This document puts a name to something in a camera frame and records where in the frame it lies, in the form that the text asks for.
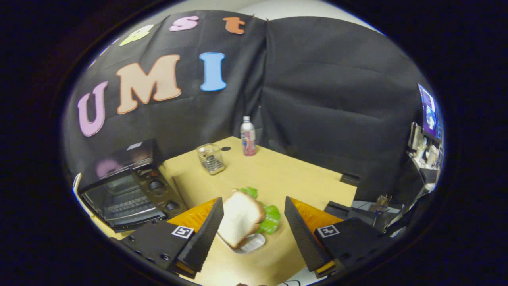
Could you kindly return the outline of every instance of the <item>bread crust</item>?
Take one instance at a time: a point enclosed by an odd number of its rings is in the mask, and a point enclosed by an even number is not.
[[[256,205],[258,206],[260,215],[259,215],[259,218],[256,220],[256,223],[250,229],[250,231],[243,237],[243,239],[237,245],[230,245],[228,243],[228,245],[232,249],[238,249],[238,248],[244,246],[245,244],[247,244],[247,242],[249,242],[248,236],[255,234],[259,230],[259,226],[260,226],[261,222],[263,222],[263,220],[265,220],[265,217],[266,217],[265,209],[263,208],[263,206],[255,198],[251,197],[250,195],[248,195],[248,194],[246,194],[244,192],[241,192],[241,191],[233,189],[232,193],[235,193],[235,192],[239,192],[242,195],[245,195],[249,200],[251,200],[251,202],[256,203]]]

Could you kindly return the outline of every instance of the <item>glass cup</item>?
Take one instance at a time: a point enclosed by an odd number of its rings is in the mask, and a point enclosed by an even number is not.
[[[226,168],[219,146],[208,143],[197,147],[196,151],[198,151],[201,165],[210,175],[214,175]]]

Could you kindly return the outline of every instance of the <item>water bottle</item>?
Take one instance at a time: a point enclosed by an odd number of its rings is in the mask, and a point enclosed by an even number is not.
[[[243,154],[252,156],[256,153],[256,132],[254,124],[250,122],[250,116],[243,117],[243,124],[240,126],[240,137],[243,144]]]

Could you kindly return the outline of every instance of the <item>white bread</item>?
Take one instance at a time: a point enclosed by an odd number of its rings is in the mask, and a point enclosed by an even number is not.
[[[265,220],[261,204],[241,191],[233,191],[224,202],[224,217],[217,233],[233,249],[240,248],[247,236],[259,229]]]

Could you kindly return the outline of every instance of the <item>white plate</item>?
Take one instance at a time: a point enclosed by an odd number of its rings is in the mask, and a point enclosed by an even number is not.
[[[224,239],[219,234],[217,234],[217,236],[220,238],[220,240],[222,240],[222,242],[224,242],[224,244],[229,249],[231,249],[232,252],[238,254],[247,254],[253,252],[254,250],[263,246],[266,242],[266,239],[262,234],[253,234],[247,237],[249,239],[249,242],[247,242],[244,246],[238,249],[232,249],[231,246],[229,246],[229,244],[227,244],[226,241],[224,241]]]

